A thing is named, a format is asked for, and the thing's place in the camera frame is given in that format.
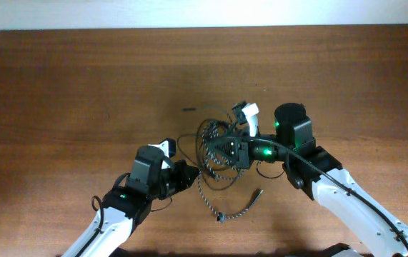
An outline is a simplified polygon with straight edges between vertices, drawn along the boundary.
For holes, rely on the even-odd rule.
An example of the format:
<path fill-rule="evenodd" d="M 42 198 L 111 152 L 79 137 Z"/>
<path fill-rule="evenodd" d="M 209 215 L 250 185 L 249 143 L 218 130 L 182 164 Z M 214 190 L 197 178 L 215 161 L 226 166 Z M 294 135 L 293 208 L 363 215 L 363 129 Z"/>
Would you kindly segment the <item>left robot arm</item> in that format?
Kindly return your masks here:
<path fill-rule="evenodd" d="M 65 256 L 110 256 L 152 212 L 154 200 L 171 198 L 192 186 L 199 169 L 172 161 L 165 143 L 138 149 L 130 172 L 115 180 L 103 198 L 93 196 L 96 215 Z"/>

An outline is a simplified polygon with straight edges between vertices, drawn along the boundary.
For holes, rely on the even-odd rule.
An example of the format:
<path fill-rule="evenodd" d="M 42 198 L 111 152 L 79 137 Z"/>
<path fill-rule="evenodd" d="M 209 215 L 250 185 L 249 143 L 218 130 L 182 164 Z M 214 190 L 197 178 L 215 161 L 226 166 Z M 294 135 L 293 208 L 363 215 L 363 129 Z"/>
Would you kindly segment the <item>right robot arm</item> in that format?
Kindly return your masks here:
<path fill-rule="evenodd" d="M 302 104 L 286 103 L 274 111 L 273 134 L 259 132 L 256 104 L 232 109 L 234 123 L 210 121 L 201 132 L 204 170 L 217 177 L 211 163 L 244 171 L 255 162 L 281 162 L 293 187 L 333 213 L 373 256 L 408 256 L 408 225 L 375 201 L 342 163 L 317 145 L 312 121 Z"/>

